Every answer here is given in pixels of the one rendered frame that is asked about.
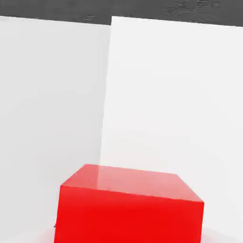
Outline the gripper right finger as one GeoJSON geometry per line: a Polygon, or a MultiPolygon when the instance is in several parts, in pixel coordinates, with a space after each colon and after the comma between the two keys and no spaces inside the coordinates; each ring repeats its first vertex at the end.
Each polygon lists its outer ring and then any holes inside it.
{"type": "Polygon", "coordinates": [[[201,243],[234,243],[234,238],[209,228],[204,228],[201,243]]]}

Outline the small red cube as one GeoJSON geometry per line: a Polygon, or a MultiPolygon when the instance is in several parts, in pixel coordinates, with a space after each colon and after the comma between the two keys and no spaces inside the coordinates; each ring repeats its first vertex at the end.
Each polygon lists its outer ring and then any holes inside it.
{"type": "Polygon", "coordinates": [[[201,243],[203,214],[178,175],[86,164],[60,186],[54,243],[201,243]]]}

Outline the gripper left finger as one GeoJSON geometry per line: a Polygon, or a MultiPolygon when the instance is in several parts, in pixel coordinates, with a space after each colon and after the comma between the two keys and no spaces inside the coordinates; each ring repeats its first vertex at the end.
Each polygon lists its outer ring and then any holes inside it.
{"type": "Polygon", "coordinates": [[[44,228],[32,239],[32,243],[54,243],[56,225],[52,227],[44,228]]]}

